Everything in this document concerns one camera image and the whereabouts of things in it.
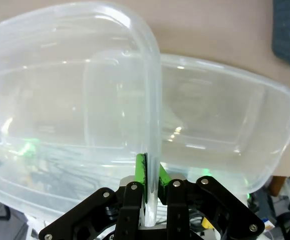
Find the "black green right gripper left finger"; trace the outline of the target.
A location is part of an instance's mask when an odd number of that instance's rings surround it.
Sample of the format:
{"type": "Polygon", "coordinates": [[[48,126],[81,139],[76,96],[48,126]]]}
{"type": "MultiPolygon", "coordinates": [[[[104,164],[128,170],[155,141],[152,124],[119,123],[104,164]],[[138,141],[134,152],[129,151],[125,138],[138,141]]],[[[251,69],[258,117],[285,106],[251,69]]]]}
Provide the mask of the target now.
{"type": "Polygon", "coordinates": [[[39,232],[41,240],[134,240],[144,213],[147,154],[116,191],[102,187],[39,232]]]}

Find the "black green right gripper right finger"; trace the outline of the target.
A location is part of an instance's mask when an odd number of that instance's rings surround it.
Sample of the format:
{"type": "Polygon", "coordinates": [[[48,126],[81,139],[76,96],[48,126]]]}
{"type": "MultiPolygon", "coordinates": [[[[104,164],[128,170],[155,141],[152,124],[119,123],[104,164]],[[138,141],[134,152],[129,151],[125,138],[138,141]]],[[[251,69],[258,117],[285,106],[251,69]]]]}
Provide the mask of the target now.
{"type": "Polygon", "coordinates": [[[158,198],[167,206],[167,239],[198,240],[190,227],[191,210],[205,217],[222,240],[255,240],[264,231],[263,221],[212,176],[196,182],[172,179],[159,169],[158,198]]]}

